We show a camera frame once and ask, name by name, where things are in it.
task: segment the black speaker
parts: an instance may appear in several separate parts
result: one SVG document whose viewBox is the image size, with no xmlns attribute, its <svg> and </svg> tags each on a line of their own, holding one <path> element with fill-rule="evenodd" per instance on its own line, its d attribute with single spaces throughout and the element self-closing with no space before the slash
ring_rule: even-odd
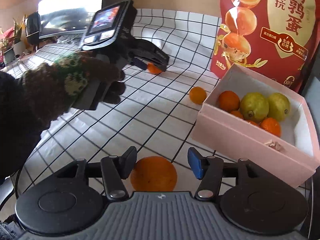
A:
<svg viewBox="0 0 320 240">
<path fill-rule="evenodd" d="M 27 41 L 31 45 L 39 43 L 40 15 L 34 12 L 25 20 Z"/>
</svg>

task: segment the green fruit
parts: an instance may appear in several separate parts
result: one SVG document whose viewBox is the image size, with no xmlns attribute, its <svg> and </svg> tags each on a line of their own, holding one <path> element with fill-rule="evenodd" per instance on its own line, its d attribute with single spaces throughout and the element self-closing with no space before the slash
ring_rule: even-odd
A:
<svg viewBox="0 0 320 240">
<path fill-rule="evenodd" d="M 260 93 L 247 93 L 240 102 L 240 112 L 245 120 L 260 123 L 268 115 L 268 100 Z"/>
<path fill-rule="evenodd" d="M 276 119 L 278 122 L 283 121 L 291 112 L 289 99 L 280 93 L 273 93 L 268 97 L 269 113 L 268 117 Z"/>
</svg>

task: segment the device screen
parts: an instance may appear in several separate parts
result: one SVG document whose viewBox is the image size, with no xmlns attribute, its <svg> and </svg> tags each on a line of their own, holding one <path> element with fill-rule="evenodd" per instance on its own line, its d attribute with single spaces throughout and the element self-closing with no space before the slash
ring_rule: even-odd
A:
<svg viewBox="0 0 320 240">
<path fill-rule="evenodd" d="M 93 20 L 90 33 L 111 28 L 119 9 L 120 5 L 98 13 Z"/>
</svg>

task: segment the checkered tablecloth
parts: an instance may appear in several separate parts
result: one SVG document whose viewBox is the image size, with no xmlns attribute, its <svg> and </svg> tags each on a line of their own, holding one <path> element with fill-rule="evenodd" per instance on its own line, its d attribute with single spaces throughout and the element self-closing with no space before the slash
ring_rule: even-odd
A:
<svg viewBox="0 0 320 240">
<path fill-rule="evenodd" d="M 220 18 L 209 15 L 139 9 L 132 35 L 153 42 L 169 54 L 168 70 L 152 75 L 127 65 L 124 69 L 127 88 L 120 104 L 100 103 L 96 111 L 71 109 L 53 121 L 22 170 L 19 192 L 72 160 L 85 158 L 98 162 L 108 155 L 121 155 L 130 146 L 138 149 L 138 159 L 160 155 L 172 161 L 178 173 L 177 191 L 194 193 L 200 184 L 188 165 L 189 147 L 195 147 L 203 156 L 217 155 L 225 162 L 233 162 L 190 137 L 201 106 L 193 104 L 188 93 L 195 86 L 210 93 L 218 82 L 210 72 L 210 65 L 220 23 Z M 51 63 L 77 47 L 77 44 L 49 44 L 4 71 L 18 78 L 26 69 L 42 62 Z M 130 180 L 124 183 L 132 192 Z M 104 193 L 101 179 L 90 179 L 89 185 Z M 220 194 L 234 185 L 235 179 L 223 178 Z M 308 195 L 306 185 L 298 190 Z"/>
</svg>

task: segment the cardboard box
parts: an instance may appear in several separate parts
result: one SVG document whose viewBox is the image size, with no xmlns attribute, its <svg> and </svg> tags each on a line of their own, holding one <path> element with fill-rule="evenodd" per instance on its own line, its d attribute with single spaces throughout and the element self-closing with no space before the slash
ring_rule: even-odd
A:
<svg viewBox="0 0 320 240">
<path fill-rule="evenodd" d="M 287 96 L 292 110 L 280 123 L 281 138 L 219 109 L 218 97 L 226 90 L 235 92 L 240 99 L 249 92 L 260 92 L 266 97 L 274 92 Z M 231 159 L 250 159 L 292 187 L 301 185 L 320 165 L 319 141 L 305 99 L 237 65 L 228 70 L 204 101 L 191 136 Z"/>
</svg>

